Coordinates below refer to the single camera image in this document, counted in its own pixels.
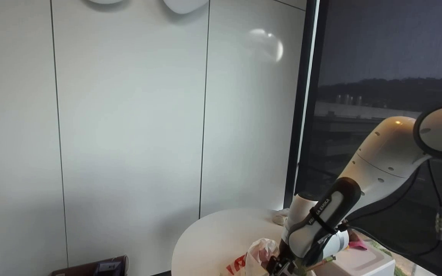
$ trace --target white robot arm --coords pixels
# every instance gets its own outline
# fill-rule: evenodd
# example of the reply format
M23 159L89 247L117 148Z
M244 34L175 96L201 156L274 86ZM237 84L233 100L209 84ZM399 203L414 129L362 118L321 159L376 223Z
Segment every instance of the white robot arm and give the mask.
M268 271L278 275L296 258L312 265L342 250L339 241L348 242L348 237L336 235L335 230L342 220L395 192L431 156L442 158L442 107L417 121L409 117L383 120L320 201L294 197L279 258L271 260Z

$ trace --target black cable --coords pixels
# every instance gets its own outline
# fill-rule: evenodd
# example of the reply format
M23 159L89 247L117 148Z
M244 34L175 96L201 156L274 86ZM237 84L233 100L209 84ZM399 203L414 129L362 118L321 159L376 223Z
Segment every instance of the black cable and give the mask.
M431 181L433 182L434 191L436 192L437 201L439 202L439 207L442 207L442 199L441 195L439 194L439 191L437 190L437 185L434 180L433 176L433 170L431 169L431 161L428 159L427 161L427 167L429 168L429 175L431 175Z
M421 252L421 253L408 253L408 252L401 252L401 251L395 250L395 249L393 249L393 248L387 246L386 244L384 244L383 242L381 242L378 238L376 238L375 236L373 236L372 234L370 234L370 233L367 232L366 230L363 230L363 229L361 229L361 228L359 228L359 227L354 227L354 226L349 226L349 228L354 229L354 230L357 230L357 231L361 232L362 234L364 234L364 235L370 237L371 239L373 239L373 240L376 241L377 243L381 244L381 245L382 245L384 248L386 248L387 250L389 250L389 251L391 251L391 252L393 252L393 253L395 253L395 254L405 256L405 257L407 257L407 256L422 256L422 255L426 255L426 254L431 253L432 251L434 251L434 250L439 246L439 244L441 243L440 240L437 240L437 241L436 241L436 244L435 244L433 247L431 247L430 249L425 250L425 251L423 251L423 252Z
M410 185L407 187L407 190L405 190L405 192L404 192L400 197L398 197L398 199L396 199L395 201L393 201L391 204L389 204L388 206L386 206L386 207L384 207L384 208L381 208L381 209L379 209L379 210L377 210L377 211L370 212L370 213L367 213L367 214L364 214L364 215L359 215L359 216L357 216L357 217L355 217L355 218L349 220L347 223L349 223L349 222L353 222L353 221L358 220L358 219L360 219L360 218L368 217L368 216L370 216L370 215L376 215L377 213L381 213L381 212L383 212L384 210L389 209L389 208L391 208L392 206L394 206L395 204L397 204L398 201L401 201L401 200L405 197L405 195L407 195L407 193L410 191L410 189L412 188L412 186L413 186L414 183L416 182L416 180L417 180L417 175L419 175L419 170L420 170L420 169L421 169L420 167L418 167L418 168L416 169L416 172L414 173L414 176L412 176L412 180L411 180L411 182L410 182Z

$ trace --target table top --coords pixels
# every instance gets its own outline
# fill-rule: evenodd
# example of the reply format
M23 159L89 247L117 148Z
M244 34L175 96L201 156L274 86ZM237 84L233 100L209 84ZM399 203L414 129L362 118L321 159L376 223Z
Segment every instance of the table top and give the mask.
M219 271L247 253L254 241L268 238L279 242L282 226L272 222L274 212L230 209L194 222L175 246L172 276L219 276Z

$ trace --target white wall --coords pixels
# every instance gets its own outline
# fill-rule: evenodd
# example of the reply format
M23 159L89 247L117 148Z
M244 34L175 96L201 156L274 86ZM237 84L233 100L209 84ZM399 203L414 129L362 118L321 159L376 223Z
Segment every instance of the white wall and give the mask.
M0 0L0 275L67 264L50 18Z
M304 21L273 0L211 0L201 215L282 208Z
M128 254L170 270L198 218L207 5L55 0L69 264Z

